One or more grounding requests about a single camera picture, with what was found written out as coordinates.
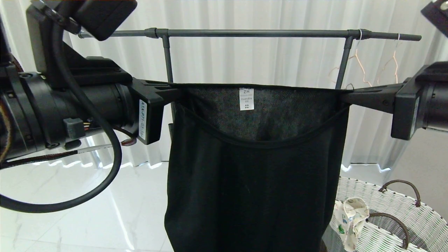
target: laundry basket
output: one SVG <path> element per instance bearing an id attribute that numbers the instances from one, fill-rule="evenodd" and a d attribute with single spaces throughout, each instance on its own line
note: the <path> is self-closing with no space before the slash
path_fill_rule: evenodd
<path id="1" fill-rule="evenodd" d="M 409 184 L 417 199 L 388 191 L 391 183 Z M 436 211 L 421 203 L 416 187 L 404 180 L 393 180 L 382 187 L 357 179 L 339 178 L 336 200 L 362 198 L 371 217 L 362 230 L 357 252 L 448 252 L 448 225 Z M 333 216 L 323 240 L 328 252 L 344 252 Z"/>

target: brown handle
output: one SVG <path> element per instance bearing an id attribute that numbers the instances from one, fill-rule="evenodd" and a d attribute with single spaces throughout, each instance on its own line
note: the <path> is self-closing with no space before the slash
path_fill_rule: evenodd
<path id="1" fill-rule="evenodd" d="M 421 200 L 420 200 L 420 193 L 418 192 L 417 188 L 415 187 L 414 184 L 412 184 L 411 182 L 406 181 L 406 180 L 400 180 L 400 179 L 391 180 L 391 181 L 385 183 L 385 184 L 384 184 L 378 191 L 380 191 L 380 192 L 384 192 L 384 190 L 387 191 L 387 187 L 388 187 L 388 185 L 390 185 L 390 184 L 392 184 L 392 183 L 396 183 L 396 182 L 405 183 L 405 184 L 410 185 L 410 186 L 412 187 L 412 189 L 414 189 L 415 195 L 416 195 L 416 197 L 417 197 L 417 201 L 415 202 L 415 205 L 416 205 L 417 207 L 419 207 L 419 206 L 422 205 L 422 204 L 421 204 Z"/>
<path id="2" fill-rule="evenodd" d="M 390 219 L 396 221 L 401 226 L 401 228 L 403 229 L 403 231 L 405 233 L 405 239 L 403 240 L 403 245 L 401 246 L 401 248 L 408 249 L 408 246 L 409 246 L 409 232 L 408 232 L 408 229 L 406 228 L 406 226 L 404 225 L 404 223 L 402 223 L 397 217 L 395 217 L 393 215 L 390 215 L 388 213 L 371 213 L 369 218 L 370 217 L 376 217 L 376 216 L 383 216 L 383 217 L 390 218 Z"/>

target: crumpled cloth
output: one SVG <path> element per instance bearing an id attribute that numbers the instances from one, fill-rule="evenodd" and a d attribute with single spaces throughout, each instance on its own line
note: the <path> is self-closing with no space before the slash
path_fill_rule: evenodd
<path id="1" fill-rule="evenodd" d="M 348 198 L 344 202 L 335 201 L 333 214 L 336 229 L 348 252 L 354 252 L 362 229 L 369 217 L 369 209 L 361 198 Z"/>

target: curtain fold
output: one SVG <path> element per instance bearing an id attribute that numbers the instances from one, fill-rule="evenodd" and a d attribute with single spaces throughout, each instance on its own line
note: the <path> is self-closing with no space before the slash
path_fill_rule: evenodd
<path id="1" fill-rule="evenodd" d="M 26 71 L 34 71 L 24 11 L 28 0 L 0 0 L 2 20 L 12 52 Z M 398 81 L 412 77 L 423 64 L 448 59 L 445 37 L 420 13 L 426 1 L 369 0 L 152 0 L 138 1 L 137 9 L 118 28 L 169 29 L 368 29 L 422 35 L 419 42 L 368 39 L 355 48 L 366 71 L 351 59 L 342 84 L 355 88 L 395 83 L 395 64 L 389 62 L 396 49 Z M 136 78 L 166 81 L 164 52 L 160 39 L 109 38 L 98 42 L 65 35 L 65 41 L 83 56 L 114 60 Z M 177 83 L 255 83 L 295 87 L 334 88 L 332 80 L 340 64 L 344 39 L 322 38 L 171 38 L 174 81 Z M 171 141 L 169 107 L 164 112 L 161 140 L 144 146 L 123 148 L 123 164 L 154 165 L 168 160 Z M 393 169 L 407 142 L 390 137 L 392 116 L 353 106 L 342 164 L 378 163 Z M 84 140 L 84 145 L 106 143 L 104 134 Z M 64 159 L 106 167 L 110 150 Z"/>

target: white marble floor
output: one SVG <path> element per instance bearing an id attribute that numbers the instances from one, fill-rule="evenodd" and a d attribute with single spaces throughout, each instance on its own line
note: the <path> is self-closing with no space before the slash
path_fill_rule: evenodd
<path id="1" fill-rule="evenodd" d="M 122 165 L 94 199 L 56 213 L 0 209 L 1 252 L 173 251 L 164 229 L 168 164 Z M 31 203 L 69 200 L 98 185 L 109 172 L 80 163 L 43 163 L 2 170 L 0 190 Z"/>

